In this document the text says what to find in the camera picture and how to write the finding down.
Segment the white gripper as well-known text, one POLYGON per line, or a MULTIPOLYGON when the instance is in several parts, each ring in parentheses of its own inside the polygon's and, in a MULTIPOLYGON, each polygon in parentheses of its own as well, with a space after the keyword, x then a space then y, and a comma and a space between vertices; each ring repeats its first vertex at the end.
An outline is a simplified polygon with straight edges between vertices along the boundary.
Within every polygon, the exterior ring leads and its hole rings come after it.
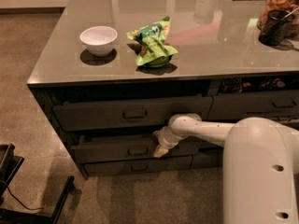
POLYGON ((181 140, 186 138, 186 135, 178 135, 165 126, 160 131, 153 132, 153 135, 158 139, 158 146, 153 152, 154 158, 161 158, 169 152, 168 149, 174 148, 181 140))

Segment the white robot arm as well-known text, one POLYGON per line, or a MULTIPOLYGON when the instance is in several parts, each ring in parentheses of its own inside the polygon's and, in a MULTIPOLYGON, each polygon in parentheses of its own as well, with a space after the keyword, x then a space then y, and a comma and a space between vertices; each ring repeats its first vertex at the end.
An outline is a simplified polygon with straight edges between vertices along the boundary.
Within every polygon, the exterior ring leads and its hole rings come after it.
POLYGON ((270 119, 208 122, 175 115, 154 135, 160 158, 193 136, 223 148, 223 224, 298 224, 299 132, 270 119))

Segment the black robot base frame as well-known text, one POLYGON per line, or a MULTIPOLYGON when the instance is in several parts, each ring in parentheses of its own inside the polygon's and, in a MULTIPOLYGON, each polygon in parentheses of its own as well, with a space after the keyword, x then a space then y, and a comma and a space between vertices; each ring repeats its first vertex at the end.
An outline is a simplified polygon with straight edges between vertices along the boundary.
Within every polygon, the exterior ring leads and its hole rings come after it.
POLYGON ((70 175, 64 183, 53 211, 46 215, 42 204, 33 205, 29 198, 37 196, 40 188, 28 178, 15 183, 25 158, 15 153, 13 144, 0 145, 0 224, 59 224, 65 202, 75 187, 70 175))

